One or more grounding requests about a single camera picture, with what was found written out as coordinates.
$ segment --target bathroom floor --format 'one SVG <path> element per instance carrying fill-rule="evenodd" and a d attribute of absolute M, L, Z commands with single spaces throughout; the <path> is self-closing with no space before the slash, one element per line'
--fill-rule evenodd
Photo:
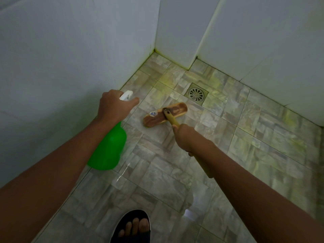
<path fill-rule="evenodd" d="M 184 97 L 191 83 L 209 92 L 202 106 Z M 122 122 L 118 166 L 86 167 L 35 242 L 108 242 L 134 208 L 149 214 L 152 242 L 255 242 L 215 180 L 177 146 L 171 125 L 143 126 L 148 112 L 176 102 L 188 106 L 180 123 L 314 217 L 320 127 L 200 60 L 186 71 L 153 53 L 122 90 L 140 104 Z"/>

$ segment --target hand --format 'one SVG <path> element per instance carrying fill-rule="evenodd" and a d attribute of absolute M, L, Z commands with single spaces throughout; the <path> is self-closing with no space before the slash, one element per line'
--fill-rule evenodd
<path fill-rule="evenodd" d="M 100 99 L 97 120 L 104 125 L 113 124 L 115 126 L 124 120 L 130 111 L 139 103 L 139 98 L 135 97 L 130 101 L 123 101 L 119 98 L 123 94 L 120 90 L 111 89 L 104 92 Z"/>
<path fill-rule="evenodd" d="M 202 143 L 205 139 L 193 127 L 190 127 L 187 124 L 181 124 L 179 127 L 173 125 L 172 129 L 178 146 L 189 152 L 190 156 L 192 156 L 195 146 L 200 142 Z"/>

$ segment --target left hand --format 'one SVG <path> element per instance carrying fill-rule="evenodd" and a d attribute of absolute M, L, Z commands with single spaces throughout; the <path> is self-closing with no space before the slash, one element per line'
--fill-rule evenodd
<path fill-rule="evenodd" d="M 119 98 L 123 94 L 120 90 L 111 89 L 104 92 L 100 99 L 97 120 L 101 123 L 113 123 L 114 126 L 124 120 L 130 111 L 136 106 L 140 99 L 135 97 L 130 101 L 123 101 Z"/>

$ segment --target black sandal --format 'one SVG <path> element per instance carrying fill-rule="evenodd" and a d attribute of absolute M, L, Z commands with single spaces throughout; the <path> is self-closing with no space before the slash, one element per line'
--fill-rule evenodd
<path fill-rule="evenodd" d="M 136 217 L 139 219 L 139 221 L 141 221 L 143 218 L 146 218 L 148 220 L 149 231 L 145 233 L 140 233 L 138 231 L 136 235 L 118 237 L 119 231 L 122 229 L 125 230 L 126 224 L 128 222 L 133 222 L 133 219 Z M 150 219 L 148 218 L 148 214 L 143 210 L 132 210 L 130 212 L 127 212 L 117 224 L 114 234 L 112 235 L 110 240 L 111 243 L 134 243 L 134 242 L 149 243 L 150 241 L 151 241 L 151 223 L 150 223 Z"/>

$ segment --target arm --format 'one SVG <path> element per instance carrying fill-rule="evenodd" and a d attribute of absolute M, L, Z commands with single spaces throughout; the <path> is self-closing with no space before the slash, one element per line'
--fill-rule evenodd
<path fill-rule="evenodd" d="M 0 189 L 0 242 L 30 242 L 62 205 L 92 153 L 139 99 L 102 94 L 98 116 L 78 135 Z"/>
<path fill-rule="evenodd" d="M 179 147 L 199 156 L 257 242 L 324 242 L 324 229 L 185 124 L 172 126 Z"/>

